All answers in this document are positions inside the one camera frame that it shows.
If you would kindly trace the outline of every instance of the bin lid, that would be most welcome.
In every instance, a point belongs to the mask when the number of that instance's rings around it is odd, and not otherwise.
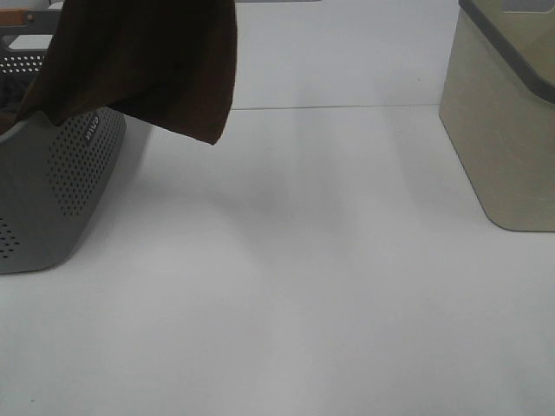
[[[555,104],[555,1],[460,0],[526,86]]]

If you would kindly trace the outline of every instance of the white surface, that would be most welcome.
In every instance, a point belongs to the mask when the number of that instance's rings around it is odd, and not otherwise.
[[[438,104],[456,0],[238,4],[234,106]]]
[[[555,411],[555,236],[486,220],[437,107],[129,133],[75,255],[0,278],[3,416]]]

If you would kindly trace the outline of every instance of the ventilation holes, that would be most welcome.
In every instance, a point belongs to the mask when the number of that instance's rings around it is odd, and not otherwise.
[[[65,217],[81,214],[102,178],[114,147],[122,134],[123,119],[103,108],[101,124],[90,144],[85,134],[92,114],[67,120],[49,148],[48,179]]]
[[[0,217],[0,261],[12,257],[21,245],[13,230],[8,226],[5,219]]]
[[[44,55],[5,56],[0,58],[2,74],[32,74],[41,70]]]

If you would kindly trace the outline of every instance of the gray plastic basket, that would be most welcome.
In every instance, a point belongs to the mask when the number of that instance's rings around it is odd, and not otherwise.
[[[59,11],[28,12],[23,26],[0,27],[0,39],[48,35]],[[44,50],[0,42],[0,72],[33,79]],[[53,126],[43,113],[0,135],[0,274],[41,270],[75,247],[108,183],[125,135],[109,108]]]

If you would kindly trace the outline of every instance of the brown towel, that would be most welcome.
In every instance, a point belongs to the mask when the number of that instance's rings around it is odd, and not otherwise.
[[[233,0],[66,0],[16,120],[110,106],[214,144],[232,104]]]

